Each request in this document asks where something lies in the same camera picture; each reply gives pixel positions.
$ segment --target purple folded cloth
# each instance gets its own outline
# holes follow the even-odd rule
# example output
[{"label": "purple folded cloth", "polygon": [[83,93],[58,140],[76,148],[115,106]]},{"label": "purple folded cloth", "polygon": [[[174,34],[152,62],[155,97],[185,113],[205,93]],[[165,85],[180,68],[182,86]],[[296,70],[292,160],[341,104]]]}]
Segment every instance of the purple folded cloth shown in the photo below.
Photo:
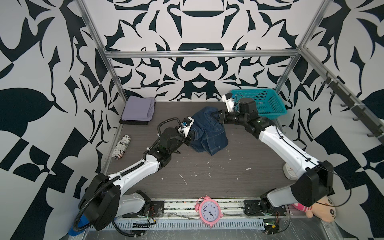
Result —
[{"label": "purple folded cloth", "polygon": [[125,105],[121,120],[150,121],[155,111],[155,98],[130,96]]}]

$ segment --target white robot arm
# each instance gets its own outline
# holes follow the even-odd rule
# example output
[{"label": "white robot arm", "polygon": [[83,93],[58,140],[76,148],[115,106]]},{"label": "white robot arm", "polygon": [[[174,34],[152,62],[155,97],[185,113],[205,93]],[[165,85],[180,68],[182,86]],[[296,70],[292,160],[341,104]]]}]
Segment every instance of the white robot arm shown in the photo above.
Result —
[{"label": "white robot arm", "polygon": [[238,111],[234,111],[231,93],[222,96],[222,101],[227,111],[219,113],[221,123],[244,126],[247,132],[273,149],[299,177],[292,185],[263,194],[260,202],[262,212],[268,213],[281,205],[297,202],[310,207],[332,191],[333,166],[328,161],[320,162],[310,156],[285,137],[271,120],[260,117],[253,99],[240,99]]},{"label": "white robot arm", "polygon": [[[301,203],[311,206],[332,191],[333,166],[327,161],[319,162],[308,155],[292,141],[284,136],[268,118],[260,117],[256,103],[251,98],[240,99],[239,111],[234,111],[235,103],[231,94],[222,96],[227,110],[218,112],[222,124],[243,125],[245,130],[273,149],[294,170],[299,179],[296,183],[273,189],[261,195],[260,209],[268,214],[276,207],[284,204]],[[169,121],[177,121],[176,128],[166,128],[163,133],[160,127]],[[194,120],[184,118],[181,123],[177,118],[168,119],[159,124],[158,139],[143,153],[143,158],[135,164],[117,173],[105,176],[97,175],[91,182],[79,203],[79,213],[75,218],[73,229],[81,231],[91,224],[96,230],[105,228],[115,216],[127,213],[144,215],[149,208],[150,199],[141,191],[131,195],[123,195],[143,178],[153,174],[167,165],[172,153],[182,145],[189,146],[194,132],[189,131]],[[79,227],[82,215],[90,221]]]}]

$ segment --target floor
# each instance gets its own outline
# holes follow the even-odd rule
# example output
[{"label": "floor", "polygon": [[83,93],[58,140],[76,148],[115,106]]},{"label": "floor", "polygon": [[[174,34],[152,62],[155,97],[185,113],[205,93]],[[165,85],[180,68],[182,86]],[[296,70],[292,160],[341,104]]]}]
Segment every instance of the floor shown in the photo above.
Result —
[{"label": "floor", "polygon": [[[131,136],[124,156],[113,160],[108,174],[120,171],[142,158],[147,147],[157,139],[157,125],[168,118],[180,120],[205,106],[224,109],[224,103],[157,102],[152,121],[146,126],[124,125],[120,138]],[[174,127],[175,121],[162,126]],[[180,155],[173,154],[166,167],[127,191],[142,190],[152,199],[260,197],[273,188],[292,184],[283,173],[284,161],[267,145],[247,133],[242,126],[225,125],[229,144],[210,156],[183,145]]]}]

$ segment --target white debris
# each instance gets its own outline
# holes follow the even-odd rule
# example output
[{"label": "white debris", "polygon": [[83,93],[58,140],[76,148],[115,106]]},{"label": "white debris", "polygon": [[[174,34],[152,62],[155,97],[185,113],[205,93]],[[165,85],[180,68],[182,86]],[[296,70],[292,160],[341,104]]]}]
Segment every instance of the white debris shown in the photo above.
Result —
[{"label": "white debris", "polygon": [[[181,174],[179,174],[180,177],[184,180],[183,176],[181,176]],[[188,186],[187,182],[184,180],[185,184]]]}]

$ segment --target black and white pattern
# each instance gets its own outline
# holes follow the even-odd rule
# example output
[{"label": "black and white pattern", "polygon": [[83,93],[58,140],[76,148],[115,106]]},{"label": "black and white pattern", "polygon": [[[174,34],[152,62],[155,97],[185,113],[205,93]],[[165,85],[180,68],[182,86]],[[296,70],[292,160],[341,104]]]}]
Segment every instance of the black and white pattern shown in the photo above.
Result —
[{"label": "black and white pattern", "polygon": [[124,58],[112,64],[127,96],[219,101],[232,89],[274,88],[289,57]]},{"label": "black and white pattern", "polygon": [[2,239],[59,239],[124,103],[72,0],[0,1]]},{"label": "black and white pattern", "polygon": [[[383,119],[384,4],[380,0],[335,0],[309,49]],[[345,237],[383,238],[384,146],[323,79],[300,59],[280,93],[288,113],[279,118],[287,136],[309,154],[334,165],[352,185],[349,202],[337,208],[336,223]],[[349,187],[334,177],[333,202],[343,203]]]},{"label": "black and white pattern", "polygon": [[86,0],[110,51],[291,49],[321,0]]}]

